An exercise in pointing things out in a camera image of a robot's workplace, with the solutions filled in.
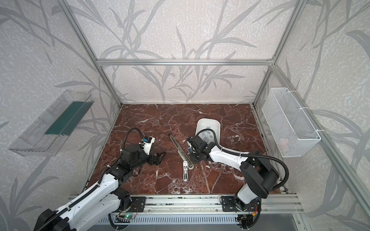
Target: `green strip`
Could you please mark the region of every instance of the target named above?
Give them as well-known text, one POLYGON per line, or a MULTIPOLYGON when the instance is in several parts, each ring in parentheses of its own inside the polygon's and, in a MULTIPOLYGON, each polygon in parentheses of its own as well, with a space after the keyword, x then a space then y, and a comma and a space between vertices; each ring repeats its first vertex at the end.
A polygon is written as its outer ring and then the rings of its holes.
POLYGON ((92 102, 72 102, 71 105, 58 117, 45 134, 71 135, 80 120, 90 109, 92 102))

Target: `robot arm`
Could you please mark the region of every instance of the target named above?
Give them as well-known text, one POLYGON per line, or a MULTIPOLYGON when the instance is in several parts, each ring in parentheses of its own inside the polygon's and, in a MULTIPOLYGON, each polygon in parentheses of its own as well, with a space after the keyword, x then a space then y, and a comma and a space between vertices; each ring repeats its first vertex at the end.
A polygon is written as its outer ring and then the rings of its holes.
POLYGON ((236 206, 242 211, 253 199, 267 198, 279 178, 278 171, 267 159, 245 157, 245 155, 262 157, 259 151, 249 153, 220 149, 215 142, 206 143, 199 135, 188 138, 188 143, 190 144, 189 154, 194 163, 211 160, 227 164, 243 173, 247 184, 235 195, 236 206))
POLYGON ((34 231, 86 231, 98 220, 130 206, 130 193, 120 186, 145 163, 159 165, 165 153, 149 154, 153 137, 121 150, 121 158, 107 169, 102 178, 78 197, 55 211, 45 210, 38 217, 34 231))

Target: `aluminum frame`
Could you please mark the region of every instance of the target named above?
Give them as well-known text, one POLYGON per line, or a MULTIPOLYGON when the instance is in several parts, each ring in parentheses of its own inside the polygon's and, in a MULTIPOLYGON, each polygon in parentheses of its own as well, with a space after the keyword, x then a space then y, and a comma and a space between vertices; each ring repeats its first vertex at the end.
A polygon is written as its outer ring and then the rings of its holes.
POLYGON ((227 66, 269 66, 272 59, 261 60, 183 60, 183 59, 98 59, 99 66, 127 65, 227 65, 227 66))
MULTIPOLYGON (((111 127, 109 128, 109 133, 107 133, 107 134, 111 134, 111 132, 112 132, 112 130, 113 130, 113 128, 114 128, 114 125, 115 125, 115 122, 116 122, 116 120, 117 120, 117 118, 118 118, 118 115, 120 114, 120 112, 121 112, 121 110, 122 110, 122 107, 121 106, 118 106, 117 105, 117 107, 119 107, 120 109, 118 110, 118 112, 117 112, 117 114, 114 116, 114 122, 112 123, 112 125, 111 125, 111 127)), ((87 188, 87 184, 89 183, 89 181, 90 181, 90 179, 91 179, 91 176, 93 175, 93 173, 94 173, 94 170, 95 170, 95 167, 96 167, 96 165, 98 164, 98 161, 99 161, 99 159, 100 159, 100 156, 101 156, 101 154, 103 153, 103 150, 104 150, 104 147, 105 147, 105 144, 107 143, 107 141, 108 141, 108 139, 109 139, 109 135, 107 135, 107 136, 105 136, 105 138, 104 138, 104 141, 103 141, 103 143, 101 144, 101 146, 100 146, 100 148, 99 148, 99 152, 98 152, 98 157, 94 160, 94 163, 92 164, 92 168, 90 169, 90 172, 89 172, 89 174, 87 174, 86 176, 86 178, 85 178, 85 184, 83 185, 83 187, 81 188, 81 193, 83 193, 84 192, 84 190, 87 188)))
POLYGON ((117 104, 121 105, 121 101, 120 101, 117 93, 115 92, 112 84, 110 83, 109 79, 107 78, 107 76, 105 75, 105 73, 103 72, 101 67, 97 64, 97 62, 96 62, 97 58, 94 54, 94 51, 91 48, 90 44, 88 43, 87 38, 86 38, 85 34, 83 33, 82 29, 80 28, 80 25, 78 24, 77 19, 75 18, 74 14, 72 13, 72 10, 68 5, 67 0, 57 0, 57 2, 59 4, 61 12, 66 17, 68 23, 70 24, 73 31, 75 32, 78 40, 80 41, 80 43, 84 47, 84 49, 87 53, 87 56, 89 56, 90 61, 94 65, 94 67, 95 67, 97 73, 99 74, 100 78, 103 80, 104 84, 107 86, 109 92, 112 94, 112 96, 116 100, 117 104))
MULTIPOLYGON (((306 5, 307 1, 308 0, 298 0, 297 1, 296 5, 294 7, 294 10, 293 10, 292 16, 290 17, 290 20, 289 20, 288 24, 286 25, 283 36, 281 37, 281 40, 280 40, 280 42, 277 46, 277 49, 276 49, 276 51, 275 51, 275 53, 272 57, 272 60, 273 60, 272 64, 276 64, 276 62, 278 61, 281 53, 284 50, 284 47, 285 47, 287 41, 290 38, 290 35, 292 34, 292 31, 294 30, 294 27, 296 26, 296 24, 299 20, 300 15, 303 12, 303 9, 305 8, 305 5, 306 5)), ((270 80, 271 72, 272 72, 272 70, 271 70, 271 67, 269 66, 269 69, 268 69, 267 73, 265 74, 265 77, 264 77, 264 79, 261 83, 261 86, 258 89, 257 95, 256 95, 256 97, 253 101, 253 105, 256 105, 259 97, 261 96, 262 90, 265 88, 266 84, 270 80)))
POLYGON ((305 214, 293 214, 294 222, 296 223, 298 231, 312 231, 310 223, 305 214))
MULTIPOLYGON (((307 108, 306 103, 303 101, 301 96, 295 91, 293 85, 286 78, 283 71, 276 65, 272 65, 272 72, 276 75, 283 87, 288 88, 292 91, 293 96, 296 98, 301 107, 305 108, 307 117, 310 119, 312 124, 316 129, 324 130, 322 125, 318 122, 314 114, 309 108, 307 108)), ((370 192, 367 190, 366 186, 362 183, 356 172, 352 169, 346 159, 343 157, 342 153, 334 144, 333 140, 330 138, 329 134, 325 131, 319 131, 321 136, 321 146, 325 153, 329 157, 333 166, 339 172, 340 176, 348 185, 348 188, 352 192, 355 199, 359 202, 362 209, 365 211, 367 216, 370 218, 370 192)))
MULTIPOLYGON (((145 196, 145 214, 246 214, 246 212, 223 212, 221 196, 234 194, 166 194, 166 195, 131 195, 145 196)), ((270 194, 262 199, 261 213, 265 214, 304 214, 296 194, 270 194)))
POLYGON ((282 38, 279 42, 279 45, 277 46, 277 49, 275 51, 275 54, 273 56, 273 64, 276 64, 276 62, 278 61, 282 51, 284 50, 284 47, 285 47, 287 41, 289 40, 289 38, 292 34, 292 31, 294 30, 294 27, 296 26, 296 24, 299 20, 299 17, 302 14, 303 9, 304 9, 307 1, 308 0, 298 0, 297 1, 296 5, 294 7, 294 10, 293 10, 292 16, 290 17, 290 20, 289 20, 288 24, 286 25, 283 36, 282 36, 282 38))

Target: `white plastic container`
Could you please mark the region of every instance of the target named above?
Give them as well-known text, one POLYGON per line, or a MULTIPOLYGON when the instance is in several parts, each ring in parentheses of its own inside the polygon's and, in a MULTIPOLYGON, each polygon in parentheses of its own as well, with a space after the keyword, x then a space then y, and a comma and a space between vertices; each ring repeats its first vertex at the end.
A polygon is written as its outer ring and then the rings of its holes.
MULTIPOLYGON (((200 119, 200 120, 198 120, 198 123, 196 125, 195 134, 197 134, 199 131, 201 131, 203 129, 206 129, 206 128, 210 128, 213 131, 215 131, 217 141, 218 141, 218 143, 220 143, 220 132, 221 132, 220 122, 218 122, 215 119, 206 119, 206 118, 200 119)), ((215 138, 214 138, 213 133, 211 131, 204 131, 204 132, 199 134, 199 137, 202 138, 202 140, 204 140, 207 144, 209 144, 210 142, 215 141, 215 138)))

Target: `small white object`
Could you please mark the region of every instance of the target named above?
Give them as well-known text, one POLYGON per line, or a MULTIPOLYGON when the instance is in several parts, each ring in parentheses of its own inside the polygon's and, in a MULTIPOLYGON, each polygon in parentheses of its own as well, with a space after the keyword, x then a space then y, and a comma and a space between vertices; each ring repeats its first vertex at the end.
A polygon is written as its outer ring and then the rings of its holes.
POLYGON ((147 143, 147 142, 143 142, 143 147, 142 149, 144 150, 145 154, 149 155, 149 152, 150 152, 150 149, 152 148, 152 143, 154 143, 155 141, 155 138, 150 136, 152 138, 152 140, 150 141, 150 143, 147 143))
MULTIPOLYGON (((196 125, 195 134, 197 134, 200 130, 203 129, 212 129, 216 133, 217 142, 220 143, 220 132, 221 132, 221 124, 215 119, 200 119, 196 125)), ((206 143, 214 142, 215 138, 213 137, 213 133, 211 131, 204 131, 199 134, 199 137, 202 138, 206 143)))
POLYGON ((183 166, 183 169, 184 169, 184 181, 188 181, 189 180, 189 177, 188 177, 188 162, 185 160, 182 163, 182 166, 183 166))

